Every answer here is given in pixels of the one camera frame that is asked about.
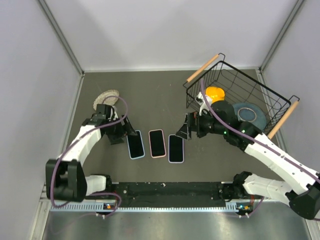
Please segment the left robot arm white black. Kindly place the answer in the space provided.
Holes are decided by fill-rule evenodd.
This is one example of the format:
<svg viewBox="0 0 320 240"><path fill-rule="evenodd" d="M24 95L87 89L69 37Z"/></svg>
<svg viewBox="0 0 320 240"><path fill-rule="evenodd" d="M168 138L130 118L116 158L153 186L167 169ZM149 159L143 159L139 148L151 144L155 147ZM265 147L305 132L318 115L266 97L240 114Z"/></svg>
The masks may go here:
<svg viewBox="0 0 320 240"><path fill-rule="evenodd" d="M97 193L109 198L114 191L111 177L106 174L85 176L83 164L92 148L103 136L112 145L123 143L126 136L136 136L129 119L119 117L116 108L98 104L96 112L87 118L69 147L56 159L45 165L46 196L48 199L66 202L82 202L85 197Z"/></svg>

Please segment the blue ceramic bowl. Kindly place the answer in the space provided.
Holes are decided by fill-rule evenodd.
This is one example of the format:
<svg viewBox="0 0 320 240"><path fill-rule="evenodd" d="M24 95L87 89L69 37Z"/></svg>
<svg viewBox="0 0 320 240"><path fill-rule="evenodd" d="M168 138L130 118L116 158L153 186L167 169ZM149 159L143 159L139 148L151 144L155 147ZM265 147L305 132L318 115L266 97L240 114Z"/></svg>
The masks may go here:
<svg viewBox="0 0 320 240"><path fill-rule="evenodd" d="M264 112L255 104L239 102L232 105L239 121L249 122L263 131L267 126Z"/></svg>

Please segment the speckled beige plate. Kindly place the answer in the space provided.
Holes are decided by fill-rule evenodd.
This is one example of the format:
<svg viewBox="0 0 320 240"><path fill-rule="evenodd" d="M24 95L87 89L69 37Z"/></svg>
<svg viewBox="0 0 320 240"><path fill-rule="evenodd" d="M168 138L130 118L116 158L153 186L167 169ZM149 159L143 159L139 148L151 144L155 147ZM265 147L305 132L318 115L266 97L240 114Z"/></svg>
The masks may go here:
<svg viewBox="0 0 320 240"><path fill-rule="evenodd" d="M93 102L93 109L97 109L98 104L106 104L113 106L118 101L120 93L118 90L110 89L101 93Z"/></svg>

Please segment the orange yellow cupcake toy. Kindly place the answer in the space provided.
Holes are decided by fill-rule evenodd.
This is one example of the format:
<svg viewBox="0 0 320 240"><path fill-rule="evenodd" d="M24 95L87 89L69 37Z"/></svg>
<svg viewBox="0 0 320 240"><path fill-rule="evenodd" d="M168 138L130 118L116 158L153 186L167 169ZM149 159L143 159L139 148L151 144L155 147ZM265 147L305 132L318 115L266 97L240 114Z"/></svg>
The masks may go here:
<svg viewBox="0 0 320 240"><path fill-rule="evenodd" d="M205 89L205 94L210 97L212 103L225 100L225 91L220 87L209 86Z"/></svg>

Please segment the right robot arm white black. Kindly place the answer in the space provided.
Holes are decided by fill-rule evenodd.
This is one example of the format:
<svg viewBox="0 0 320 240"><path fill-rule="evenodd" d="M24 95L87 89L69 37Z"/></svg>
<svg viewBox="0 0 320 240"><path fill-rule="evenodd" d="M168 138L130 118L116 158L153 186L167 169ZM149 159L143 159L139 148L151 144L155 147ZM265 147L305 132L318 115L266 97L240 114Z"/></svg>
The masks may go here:
<svg viewBox="0 0 320 240"><path fill-rule="evenodd" d="M300 217L315 220L320 212L320 174L295 160L276 146L258 127L240 121L232 104L220 100L201 111L185 115L182 127L176 132L185 140L207 134L222 135L232 146L259 160L281 180L260 177L243 171L233 178L233 192L239 198L259 195L290 207Z"/></svg>

